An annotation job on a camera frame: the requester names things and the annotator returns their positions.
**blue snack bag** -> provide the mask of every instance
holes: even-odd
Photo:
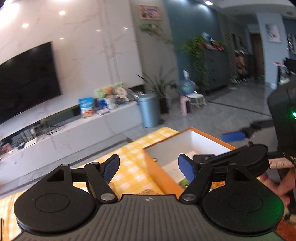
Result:
[[[80,111],[81,111],[81,117],[89,117],[94,115],[94,98],[83,98],[78,100],[78,103],[80,105]]]

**ceiling light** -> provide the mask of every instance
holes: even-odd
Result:
[[[210,2],[210,1],[205,1],[205,4],[207,4],[207,5],[209,5],[209,6],[213,5],[213,3]]]

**wooden door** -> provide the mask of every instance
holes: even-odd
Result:
[[[256,76],[264,75],[264,56],[260,34],[251,34]]]

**white stool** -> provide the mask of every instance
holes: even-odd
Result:
[[[191,93],[187,95],[188,98],[195,99],[195,103],[190,102],[191,104],[195,105],[197,108],[200,107],[200,105],[204,104],[207,105],[205,102],[205,97],[202,94],[198,93]]]

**flat screen tv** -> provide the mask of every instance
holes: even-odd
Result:
[[[0,65],[0,124],[59,95],[51,42]]]

